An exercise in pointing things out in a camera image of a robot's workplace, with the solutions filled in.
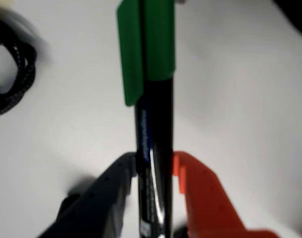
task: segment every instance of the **green marker cap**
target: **green marker cap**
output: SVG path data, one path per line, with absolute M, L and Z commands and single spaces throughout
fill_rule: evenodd
M 136 104 L 143 81 L 175 71 L 174 0 L 123 0 L 117 10 L 125 103 Z

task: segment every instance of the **marker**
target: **marker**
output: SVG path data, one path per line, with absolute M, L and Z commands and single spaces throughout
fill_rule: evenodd
M 135 105 L 141 238 L 172 235 L 173 0 L 124 0 L 117 11 L 125 103 Z

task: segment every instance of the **black cable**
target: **black cable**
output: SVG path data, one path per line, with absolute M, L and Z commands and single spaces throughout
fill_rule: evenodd
M 17 65 L 17 75 L 11 89 L 0 94 L 0 115 L 8 112 L 23 98 L 35 79 L 36 51 L 28 43 L 22 42 L 16 33 L 0 21 L 0 45 L 10 52 Z

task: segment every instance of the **white table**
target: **white table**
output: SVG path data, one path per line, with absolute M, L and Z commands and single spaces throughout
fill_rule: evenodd
M 135 149 L 118 4 L 11 4 L 43 51 L 34 86 L 0 117 L 0 238 L 35 237 L 68 190 Z M 177 6 L 176 35 L 175 149 L 219 175 L 248 228 L 301 237 L 302 36 L 269 0 L 190 0 Z M 9 58 L 0 50 L 0 76 L 15 74 Z M 178 226 L 185 207 L 174 182 Z M 122 237 L 138 237 L 136 180 L 127 204 Z

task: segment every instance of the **white surface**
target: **white surface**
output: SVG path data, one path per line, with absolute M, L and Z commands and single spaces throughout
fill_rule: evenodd
M 75 183 L 135 149 L 133 110 L 122 94 L 118 3 L 14 1 L 46 55 L 32 89 L 0 117 L 0 238 L 35 237 Z M 13 65 L 0 65 L 0 75 L 14 74 Z M 216 171 L 247 227 L 301 237 L 302 36 L 275 5 L 178 6 L 175 99 L 175 149 Z M 124 238 L 138 237 L 136 189 L 134 180 Z M 177 187 L 174 193 L 178 225 L 184 201 Z

